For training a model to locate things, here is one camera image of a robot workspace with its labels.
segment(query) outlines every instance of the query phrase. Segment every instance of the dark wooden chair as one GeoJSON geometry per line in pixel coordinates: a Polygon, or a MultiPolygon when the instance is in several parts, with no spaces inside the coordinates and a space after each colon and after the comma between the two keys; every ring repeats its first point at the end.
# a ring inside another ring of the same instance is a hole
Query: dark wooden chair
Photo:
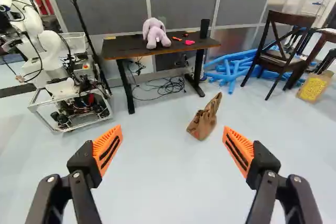
{"type": "Polygon", "coordinates": [[[312,16],[286,14],[286,13],[280,13],[280,12],[270,10],[268,12],[264,33],[262,34],[256,56],[252,62],[250,69],[247,72],[246,77],[244,78],[240,86],[243,87],[246,84],[248,78],[250,77],[250,75],[252,74],[254,70],[255,65],[261,66],[261,71],[258,75],[258,78],[260,78],[264,69],[277,72],[279,73],[279,76],[277,77],[271,90],[268,92],[265,98],[265,100],[268,100],[274,88],[280,81],[283,73],[294,71],[295,69],[300,69],[302,68],[302,66],[305,65],[304,60],[299,59],[299,58],[294,58],[294,56],[295,56],[296,51],[300,47],[302,41],[304,40],[308,30],[312,26],[314,20],[315,20],[315,17],[312,17],[312,16]],[[279,38],[276,23],[296,26],[296,28],[294,28],[292,31],[286,33],[285,35],[279,38]],[[274,33],[275,41],[269,44],[267,47],[264,47],[270,24],[272,26],[272,31],[274,33]],[[300,41],[297,43],[295,48],[291,50],[290,54],[285,53],[281,42],[284,41],[290,35],[300,32],[301,27],[306,27],[307,29],[303,32],[300,38],[300,41]],[[274,45],[277,45],[279,47],[279,51],[270,50],[270,48],[274,45]]]}
{"type": "Polygon", "coordinates": [[[315,60],[315,57],[319,54],[324,44],[326,44],[327,42],[336,43],[336,29],[326,28],[317,30],[317,32],[321,33],[320,39],[317,41],[313,50],[310,52],[309,56],[305,60],[305,64],[301,68],[293,71],[283,90],[292,89],[294,87],[295,83],[301,78],[305,70],[315,60]]]}

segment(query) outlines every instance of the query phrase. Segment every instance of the electronics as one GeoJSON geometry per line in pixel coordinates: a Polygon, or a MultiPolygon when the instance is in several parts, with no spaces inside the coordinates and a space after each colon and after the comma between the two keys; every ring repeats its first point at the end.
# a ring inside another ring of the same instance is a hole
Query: electronics
{"type": "Polygon", "coordinates": [[[112,118],[111,106],[105,98],[109,96],[100,84],[91,90],[77,90],[62,97],[52,95],[49,99],[45,91],[36,90],[28,109],[52,132],[69,132],[112,118]]]}
{"type": "Polygon", "coordinates": [[[78,80],[95,80],[94,73],[95,65],[93,61],[81,60],[76,62],[73,66],[73,74],[78,80]]]}

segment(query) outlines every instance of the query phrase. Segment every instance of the pink stuffed elephant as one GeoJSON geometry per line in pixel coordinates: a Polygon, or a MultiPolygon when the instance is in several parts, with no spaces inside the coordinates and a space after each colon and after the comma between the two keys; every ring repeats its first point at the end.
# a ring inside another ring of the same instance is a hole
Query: pink stuffed elephant
{"type": "Polygon", "coordinates": [[[164,47],[170,47],[170,45],[172,44],[172,42],[168,39],[166,35],[166,29],[164,27],[164,24],[156,18],[149,18],[143,23],[142,35],[143,39],[147,39],[148,41],[147,49],[156,48],[157,38],[164,47]]]}

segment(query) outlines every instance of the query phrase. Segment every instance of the paper bag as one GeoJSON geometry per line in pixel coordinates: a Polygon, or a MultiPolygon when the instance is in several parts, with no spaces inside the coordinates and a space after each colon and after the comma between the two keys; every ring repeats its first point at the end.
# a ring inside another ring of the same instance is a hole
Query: paper bag
{"type": "Polygon", "coordinates": [[[221,103],[222,93],[218,93],[205,106],[205,109],[199,110],[194,119],[187,127],[187,131],[198,140],[204,140],[216,126],[216,112],[221,103]]]}

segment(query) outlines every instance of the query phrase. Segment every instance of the red component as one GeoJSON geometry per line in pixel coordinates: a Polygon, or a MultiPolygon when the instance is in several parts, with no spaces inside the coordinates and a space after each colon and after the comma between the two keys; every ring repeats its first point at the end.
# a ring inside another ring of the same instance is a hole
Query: red component
{"type": "Polygon", "coordinates": [[[44,0],[47,6],[44,5],[42,0],[35,0],[35,2],[38,8],[40,9],[40,12],[42,15],[53,15],[54,14],[54,10],[49,0],[44,0]]]}
{"type": "Polygon", "coordinates": [[[95,101],[95,95],[94,94],[89,94],[89,105],[93,104],[93,102],[95,101]]]}
{"type": "Polygon", "coordinates": [[[195,44],[195,41],[193,41],[193,40],[186,40],[184,43],[186,45],[192,45],[192,44],[195,44]]]}

